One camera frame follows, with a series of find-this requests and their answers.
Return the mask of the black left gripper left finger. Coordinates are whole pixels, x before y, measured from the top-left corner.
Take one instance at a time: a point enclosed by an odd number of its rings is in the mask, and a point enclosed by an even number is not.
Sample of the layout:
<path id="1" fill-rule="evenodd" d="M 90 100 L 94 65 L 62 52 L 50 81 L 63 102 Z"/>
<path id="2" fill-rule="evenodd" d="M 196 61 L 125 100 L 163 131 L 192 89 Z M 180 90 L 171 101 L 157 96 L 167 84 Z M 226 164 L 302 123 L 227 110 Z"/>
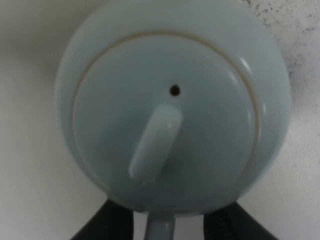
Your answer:
<path id="1" fill-rule="evenodd" d="M 107 200 L 73 240 L 133 240 L 134 212 Z"/>

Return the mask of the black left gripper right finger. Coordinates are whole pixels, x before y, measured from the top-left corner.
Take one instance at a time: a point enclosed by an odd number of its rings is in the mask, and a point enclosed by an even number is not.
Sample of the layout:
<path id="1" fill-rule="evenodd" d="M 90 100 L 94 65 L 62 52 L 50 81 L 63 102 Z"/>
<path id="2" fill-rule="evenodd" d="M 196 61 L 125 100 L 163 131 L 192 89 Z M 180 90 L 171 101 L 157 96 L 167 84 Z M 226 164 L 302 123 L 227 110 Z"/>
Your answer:
<path id="1" fill-rule="evenodd" d="M 210 212 L 203 218 L 205 240 L 276 240 L 238 203 Z"/>

